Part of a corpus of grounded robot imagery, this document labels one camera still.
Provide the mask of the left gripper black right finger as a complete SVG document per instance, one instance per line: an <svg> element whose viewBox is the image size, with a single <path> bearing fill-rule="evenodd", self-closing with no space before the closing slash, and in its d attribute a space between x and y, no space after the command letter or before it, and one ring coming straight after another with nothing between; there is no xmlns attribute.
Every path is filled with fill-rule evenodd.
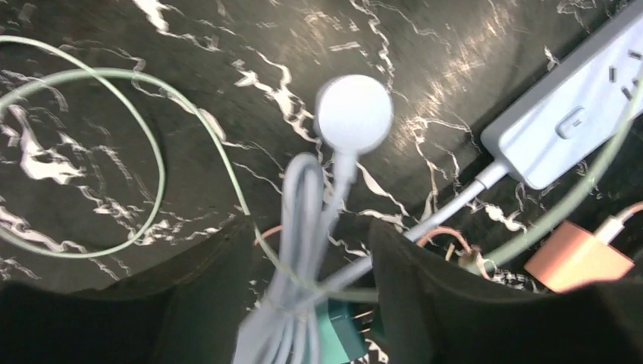
<svg viewBox="0 0 643 364"><path fill-rule="evenodd" d="M488 281L369 229L384 348L392 363L640 363L642 284L539 294Z"/></svg>

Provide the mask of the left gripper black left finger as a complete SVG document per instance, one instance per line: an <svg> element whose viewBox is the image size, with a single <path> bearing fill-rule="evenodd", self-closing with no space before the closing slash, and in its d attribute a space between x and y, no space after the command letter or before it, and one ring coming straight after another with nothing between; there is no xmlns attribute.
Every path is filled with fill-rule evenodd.
<svg viewBox="0 0 643 364"><path fill-rule="evenodd" d="M246 309L250 217L102 290L1 285L3 363L229 363Z"/></svg>

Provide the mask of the teal plug adapter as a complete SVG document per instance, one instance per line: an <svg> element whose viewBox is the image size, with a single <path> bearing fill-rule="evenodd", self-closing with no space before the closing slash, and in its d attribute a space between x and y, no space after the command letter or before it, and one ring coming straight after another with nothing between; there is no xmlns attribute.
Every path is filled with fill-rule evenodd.
<svg viewBox="0 0 643 364"><path fill-rule="evenodd" d="M353 305L327 300L316 308L322 364L349 363L367 356L365 338L354 320Z"/></svg>

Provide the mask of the small pink usb charger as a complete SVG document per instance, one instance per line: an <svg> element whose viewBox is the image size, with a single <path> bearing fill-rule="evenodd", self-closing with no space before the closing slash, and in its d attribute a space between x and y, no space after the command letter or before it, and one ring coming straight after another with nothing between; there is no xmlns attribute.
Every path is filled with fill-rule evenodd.
<svg viewBox="0 0 643 364"><path fill-rule="evenodd" d="M595 232L564 221L527 261L525 270L553 292L595 281L615 281L635 265L611 246L624 220L610 216Z"/></svg>

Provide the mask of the light blue power strip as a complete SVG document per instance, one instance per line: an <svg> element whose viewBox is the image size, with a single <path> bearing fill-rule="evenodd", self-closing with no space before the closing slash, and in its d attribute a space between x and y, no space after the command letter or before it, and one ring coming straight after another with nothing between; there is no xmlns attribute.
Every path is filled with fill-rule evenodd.
<svg viewBox="0 0 643 364"><path fill-rule="evenodd" d="M548 187L615 134L642 88L642 3L632 1L481 133L508 174Z"/></svg>

